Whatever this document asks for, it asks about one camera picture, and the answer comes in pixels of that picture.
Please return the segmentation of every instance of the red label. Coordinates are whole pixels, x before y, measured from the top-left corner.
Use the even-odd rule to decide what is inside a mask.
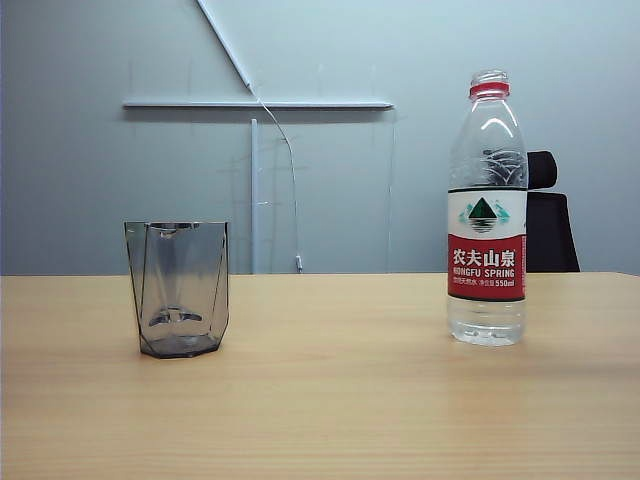
[[[526,235],[472,240],[449,235],[449,295],[472,300],[524,299]]]

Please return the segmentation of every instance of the wire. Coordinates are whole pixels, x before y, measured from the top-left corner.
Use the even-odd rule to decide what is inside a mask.
[[[293,147],[291,146],[291,141],[289,140],[289,137],[287,137],[287,134],[284,133],[284,130],[282,129],[282,126],[280,125],[280,122],[278,122],[278,119],[275,117],[275,115],[273,115],[273,113],[271,113],[271,110],[269,110],[269,108],[267,108],[267,106],[264,104],[264,102],[262,101],[262,99],[260,98],[260,96],[258,96],[253,89],[251,88],[250,85],[247,85],[247,88],[249,89],[249,91],[253,94],[253,96],[256,98],[256,100],[258,101],[258,103],[260,105],[262,105],[262,108],[264,108],[264,110],[267,112],[267,114],[269,115],[269,117],[271,117],[271,120],[273,120],[273,123],[275,124],[276,127],[278,127],[278,130],[280,131],[280,134],[282,135],[282,138],[284,139],[285,143],[287,144],[287,147],[289,149],[289,160],[290,160],[290,165],[291,165],[291,183],[292,183],[292,189],[293,189],[293,230],[294,230],[294,238],[295,238],[295,247],[296,247],[296,270],[298,271],[298,273],[303,273],[304,269],[302,266],[302,256],[300,255],[300,232],[299,232],[299,222],[298,222],[298,196],[296,194],[297,191],[297,182],[296,182],[296,167],[295,167],[295,162],[293,160]]]

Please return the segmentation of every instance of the gray glass cup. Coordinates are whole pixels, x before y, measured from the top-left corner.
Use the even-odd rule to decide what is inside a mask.
[[[125,222],[140,351],[218,349],[229,321],[226,222]]]

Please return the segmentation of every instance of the white pipe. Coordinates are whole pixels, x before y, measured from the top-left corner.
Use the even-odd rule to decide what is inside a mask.
[[[213,19],[213,15],[204,5],[203,0],[196,0],[196,2],[198,2],[198,6],[200,7],[200,10],[202,10],[202,13],[204,13],[204,16],[207,17],[207,21],[209,22],[209,25],[211,25],[211,28],[213,29],[213,33],[215,33],[216,37],[218,37],[218,40],[220,41],[222,48],[224,48],[224,51],[227,53],[227,56],[229,57],[229,60],[231,60],[233,67],[236,69],[236,72],[240,76],[242,83],[244,83],[244,86],[247,87],[247,90],[249,90],[251,94],[255,96],[255,93],[253,92],[253,88],[251,88],[251,82],[249,81],[249,77],[247,77],[247,75],[244,73],[244,70],[240,66],[240,63],[238,62],[235,55],[231,51],[231,47],[225,41],[224,36],[222,35],[222,32],[218,27],[216,27],[216,22]]]
[[[258,121],[251,119],[251,273],[258,273]]]
[[[263,108],[273,110],[318,109],[318,110],[386,110],[393,104],[383,101],[346,101],[346,102],[207,102],[182,99],[148,100],[131,98],[122,104],[124,108]]]

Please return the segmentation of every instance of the gray wall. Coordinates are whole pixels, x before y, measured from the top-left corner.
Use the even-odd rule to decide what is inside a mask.
[[[444,270],[448,151],[470,74],[500,66],[528,148],[556,155],[583,269],[640,273],[640,2],[208,5],[265,100],[396,104],[278,114],[307,271]],[[263,113],[121,108],[130,96],[250,100],[195,1],[2,8],[4,273],[124,273],[122,220],[167,218],[230,220],[232,268],[248,271],[252,117],[270,202],[259,266],[293,270],[289,160]]]

